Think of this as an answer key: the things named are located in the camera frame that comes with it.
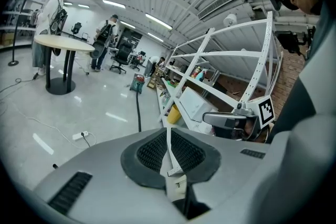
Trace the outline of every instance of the white box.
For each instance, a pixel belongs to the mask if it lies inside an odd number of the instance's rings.
[[[190,119],[198,122],[202,122],[205,112],[210,112],[212,109],[218,111],[215,106],[189,87],[182,93],[180,102]]]

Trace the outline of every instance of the table base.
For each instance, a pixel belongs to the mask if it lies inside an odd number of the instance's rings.
[[[67,81],[64,81],[63,78],[54,78],[50,80],[50,87],[46,86],[46,89],[51,94],[63,95],[72,92],[75,87],[76,84],[71,81],[71,90],[67,91]]]

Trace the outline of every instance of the round table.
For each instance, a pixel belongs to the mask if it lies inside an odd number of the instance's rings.
[[[71,80],[72,67],[76,51],[91,52],[94,48],[82,41],[55,35],[37,35],[34,41],[46,46],[46,89],[51,94],[63,95],[72,92],[76,84]],[[50,59],[52,48],[67,50],[65,55],[63,78],[50,79]]]

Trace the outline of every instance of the power strip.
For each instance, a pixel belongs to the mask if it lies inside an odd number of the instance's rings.
[[[84,134],[84,137],[89,135],[89,132],[88,132],[88,131],[83,131],[83,132],[80,132],[80,133],[78,133],[78,134],[74,134],[74,135],[72,136],[72,140],[77,141],[77,140],[83,138],[83,136],[81,135],[82,133]]]

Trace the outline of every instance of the glossy floor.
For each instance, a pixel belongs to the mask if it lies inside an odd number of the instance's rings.
[[[0,53],[1,89],[13,84],[16,78],[30,80],[34,74],[31,49],[16,50],[17,66],[7,65],[11,56],[10,51]],[[78,147],[87,147],[83,139],[72,140],[72,135],[81,131],[93,133],[97,143],[138,132],[135,91],[129,90],[135,71],[126,66],[127,74],[105,69],[87,76],[79,65],[87,69],[88,56],[76,56],[72,75],[76,88],[67,95],[48,93],[45,77],[22,82],[0,93],[0,156],[10,176],[29,189],[53,171],[54,163],[62,165],[82,150],[71,145],[56,129],[22,114],[58,128]],[[64,54],[53,57],[52,78],[62,76],[63,64]],[[110,57],[106,65],[111,65]],[[139,105],[143,131],[162,127],[157,122],[159,105],[154,90],[144,86]],[[34,134],[54,151],[52,155],[37,143]],[[92,135],[87,140],[94,143]]]

